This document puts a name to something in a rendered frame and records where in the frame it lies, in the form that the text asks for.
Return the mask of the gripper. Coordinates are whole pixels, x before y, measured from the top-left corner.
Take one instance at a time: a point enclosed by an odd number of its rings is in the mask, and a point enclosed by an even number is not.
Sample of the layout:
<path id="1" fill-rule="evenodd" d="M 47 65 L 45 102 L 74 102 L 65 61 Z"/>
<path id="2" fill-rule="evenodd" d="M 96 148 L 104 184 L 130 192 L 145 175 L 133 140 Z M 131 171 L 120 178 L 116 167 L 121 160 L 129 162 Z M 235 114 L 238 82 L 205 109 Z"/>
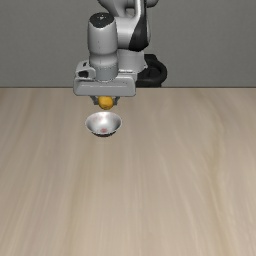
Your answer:
<path id="1" fill-rule="evenodd" d="M 90 96 L 94 104 L 98 104 L 96 96 L 112 96 L 113 104 L 118 104 L 120 97 L 136 94 L 135 78 L 134 73 L 120 72 L 113 80 L 97 81 L 96 70 L 85 60 L 76 67 L 73 91 L 77 96 Z"/>

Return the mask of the orange mango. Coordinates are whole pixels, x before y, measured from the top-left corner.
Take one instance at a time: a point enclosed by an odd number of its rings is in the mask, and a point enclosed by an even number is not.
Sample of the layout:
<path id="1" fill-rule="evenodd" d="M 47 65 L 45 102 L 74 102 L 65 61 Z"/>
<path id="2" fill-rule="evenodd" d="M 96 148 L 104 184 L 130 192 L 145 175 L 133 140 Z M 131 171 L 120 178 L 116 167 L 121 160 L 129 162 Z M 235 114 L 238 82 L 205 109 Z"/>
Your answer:
<path id="1" fill-rule="evenodd" d="M 100 96 L 98 98 L 98 104 L 99 104 L 101 109 L 109 110 L 113 107 L 114 102 L 113 102 L 113 99 L 110 96 Z"/>

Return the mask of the silver bowl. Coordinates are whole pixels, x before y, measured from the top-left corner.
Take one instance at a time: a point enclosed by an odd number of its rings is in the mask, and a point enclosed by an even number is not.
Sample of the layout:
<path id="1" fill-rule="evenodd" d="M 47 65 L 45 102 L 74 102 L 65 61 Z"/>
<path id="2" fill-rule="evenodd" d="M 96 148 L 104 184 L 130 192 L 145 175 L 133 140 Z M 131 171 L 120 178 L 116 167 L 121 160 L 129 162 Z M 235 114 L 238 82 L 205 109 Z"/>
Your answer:
<path id="1" fill-rule="evenodd" d="M 85 120 L 86 128 L 96 136 L 107 137 L 118 131 L 122 119 L 113 112 L 96 112 Z"/>

